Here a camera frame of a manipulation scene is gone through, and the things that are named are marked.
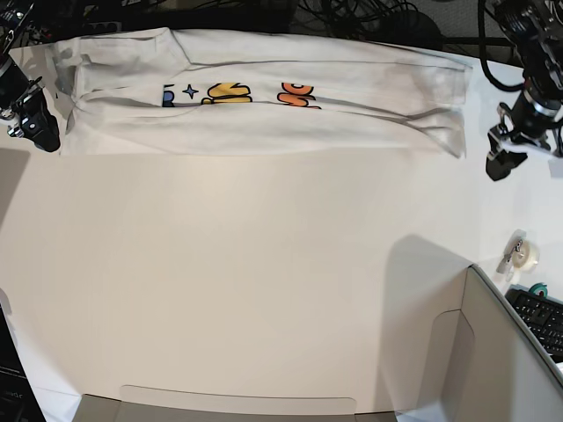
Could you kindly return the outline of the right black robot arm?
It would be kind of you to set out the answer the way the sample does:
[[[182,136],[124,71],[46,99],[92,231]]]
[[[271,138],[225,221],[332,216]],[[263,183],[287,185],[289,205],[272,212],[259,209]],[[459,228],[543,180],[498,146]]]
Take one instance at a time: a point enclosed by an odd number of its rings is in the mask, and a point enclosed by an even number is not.
[[[42,1],[1,2],[1,126],[48,153],[61,147],[57,119],[48,110],[41,79],[30,79],[10,56],[14,42],[45,10]]]

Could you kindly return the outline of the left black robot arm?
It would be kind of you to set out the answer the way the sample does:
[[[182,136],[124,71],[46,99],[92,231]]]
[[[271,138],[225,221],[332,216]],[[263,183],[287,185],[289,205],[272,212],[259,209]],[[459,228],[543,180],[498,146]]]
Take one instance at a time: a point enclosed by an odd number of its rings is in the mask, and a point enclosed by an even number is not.
[[[490,13],[515,48],[523,81],[501,83],[486,58],[485,1],[478,1],[479,61],[486,79],[500,91],[516,92],[512,107],[500,103],[500,122],[490,128],[486,174],[505,179],[531,153],[562,158],[562,2],[494,1]]]

